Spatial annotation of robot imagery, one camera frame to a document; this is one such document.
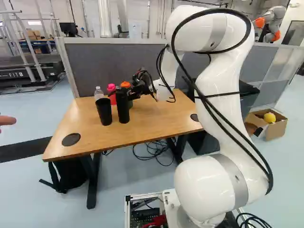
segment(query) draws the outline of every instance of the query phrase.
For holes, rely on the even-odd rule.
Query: finger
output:
[[[17,122],[16,118],[0,115],[0,126],[1,125],[13,125]]]

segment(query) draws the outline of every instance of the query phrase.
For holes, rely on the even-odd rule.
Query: blue floor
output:
[[[279,100],[276,109],[288,117],[284,137],[269,142],[254,139],[269,161],[275,177],[274,190],[260,201],[245,207],[274,228],[303,227],[304,197],[304,77],[296,76]],[[0,112],[17,117],[17,124],[3,127],[0,145],[50,136],[55,131],[72,93],[66,80],[52,92],[0,97]],[[136,146],[144,155],[144,145]],[[183,158],[193,157],[186,145]],[[161,157],[170,163],[171,154]],[[86,209],[87,185],[66,195],[38,182],[50,181],[41,155],[0,164],[0,227],[10,228],[97,228],[124,227],[124,196],[173,188],[175,165],[162,167],[156,160],[139,161],[131,147],[102,157],[97,206]]]

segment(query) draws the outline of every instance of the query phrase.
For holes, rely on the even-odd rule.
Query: pink bottle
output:
[[[115,84],[113,84],[113,83],[108,84],[108,87],[107,87],[108,94],[115,89],[116,89]],[[116,95],[112,94],[109,98],[111,100],[111,105],[116,105]]]

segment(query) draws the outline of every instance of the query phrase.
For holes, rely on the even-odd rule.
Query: cubicle partition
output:
[[[106,92],[109,83],[131,80],[144,67],[153,79],[159,78],[156,58],[165,40],[124,38],[56,38],[75,97],[92,96],[95,86]],[[260,89],[254,109],[271,108],[304,60],[304,48],[255,43],[241,69],[240,79]],[[186,53],[182,60],[193,78],[209,64],[207,55]],[[176,87],[187,90],[177,71]]]

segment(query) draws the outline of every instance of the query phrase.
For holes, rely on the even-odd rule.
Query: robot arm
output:
[[[285,12],[286,8],[284,6],[274,6],[261,17],[255,19],[253,25],[256,30],[256,41],[269,43],[280,39],[281,32],[279,29]],[[267,25],[268,33],[261,36],[265,25]]]
[[[202,11],[207,15],[188,20],[180,27],[182,21]],[[213,52],[210,65],[195,82],[195,96],[230,94],[195,99],[199,122],[218,139],[220,151],[182,162],[174,176],[177,196],[189,218],[199,227],[216,225],[226,212],[254,202],[269,190],[265,169],[270,168],[253,149],[236,93],[242,64],[254,43],[253,26],[250,21],[246,24],[226,14],[224,9],[179,6],[168,19],[166,37],[171,42],[164,52],[161,70],[170,86],[174,86],[177,68],[181,66],[176,60],[182,58],[183,52]],[[162,83],[160,79],[157,98],[166,100],[170,93]]]

